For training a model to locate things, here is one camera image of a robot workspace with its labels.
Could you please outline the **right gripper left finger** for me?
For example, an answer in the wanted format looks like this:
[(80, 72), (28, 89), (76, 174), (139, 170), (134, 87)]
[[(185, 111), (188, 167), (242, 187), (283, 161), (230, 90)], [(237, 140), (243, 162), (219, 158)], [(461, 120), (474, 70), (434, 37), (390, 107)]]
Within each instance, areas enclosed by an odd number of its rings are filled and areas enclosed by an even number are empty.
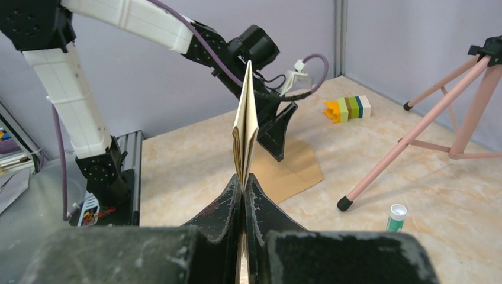
[(35, 252), (21, 283), (239, 283), (241, 190), (177, 227), (65, 228)]

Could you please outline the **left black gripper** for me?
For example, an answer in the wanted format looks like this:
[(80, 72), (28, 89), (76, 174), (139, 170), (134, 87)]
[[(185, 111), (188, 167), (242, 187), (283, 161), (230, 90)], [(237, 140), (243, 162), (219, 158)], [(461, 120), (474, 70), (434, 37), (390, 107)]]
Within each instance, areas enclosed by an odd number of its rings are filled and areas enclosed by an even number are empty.
[(287, 127), (298, 105), (291, 102), (277, 114), (281, 102), (273, 98), (277, 98), (278, 93), (269, 91), (263, 80), (258, 78), (253, 78), (253, 90), (259, 126), (257, 140), (277, 162), (281, 162), (284, 159)]

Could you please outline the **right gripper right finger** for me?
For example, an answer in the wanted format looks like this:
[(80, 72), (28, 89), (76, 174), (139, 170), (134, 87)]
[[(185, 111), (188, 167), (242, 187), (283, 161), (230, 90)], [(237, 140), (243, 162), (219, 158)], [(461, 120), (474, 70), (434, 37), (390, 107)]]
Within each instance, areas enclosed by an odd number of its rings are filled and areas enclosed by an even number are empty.
[(386, 231), (310, 231), (250, 174), (243, 194), (250, 283), (439, 283), (424, 247)]

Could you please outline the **beige lined letter paper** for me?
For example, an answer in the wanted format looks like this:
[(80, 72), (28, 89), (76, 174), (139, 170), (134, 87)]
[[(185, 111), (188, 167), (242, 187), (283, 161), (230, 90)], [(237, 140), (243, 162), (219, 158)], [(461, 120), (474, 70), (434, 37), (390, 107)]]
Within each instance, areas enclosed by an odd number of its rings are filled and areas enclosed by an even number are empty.
[(253, 87), (252, 62), (246, 66), (239, 105), (237, 108), (233, 136), (233, 160), (239, 181), (240, 190), (245, 192), (249, 179), (250, 165), (254, 154), (254, 145), (258, 136), (258, 118), (256, 113), (255, 93)]

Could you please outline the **brown kraft envelope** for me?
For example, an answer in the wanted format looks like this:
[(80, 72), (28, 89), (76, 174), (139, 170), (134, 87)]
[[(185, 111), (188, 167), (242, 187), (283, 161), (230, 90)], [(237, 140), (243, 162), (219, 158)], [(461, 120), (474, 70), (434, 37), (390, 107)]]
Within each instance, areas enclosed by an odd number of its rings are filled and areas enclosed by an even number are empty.
[(288, 138), (284, 158), (275, 160), (257, 146), (250, 172), (258, 179), (266, 196), (279, 204), (323, 181), (324, 176), (311, 145)]

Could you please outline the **small green glue stick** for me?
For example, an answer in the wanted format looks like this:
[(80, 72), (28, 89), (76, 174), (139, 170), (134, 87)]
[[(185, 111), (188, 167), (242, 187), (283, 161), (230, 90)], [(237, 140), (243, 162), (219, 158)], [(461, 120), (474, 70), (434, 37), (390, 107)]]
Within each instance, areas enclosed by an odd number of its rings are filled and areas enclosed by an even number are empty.
[(387, 221), (387, 231), (399, 232), (403, 229), (408, 210), (402, 204), (392, 204)]

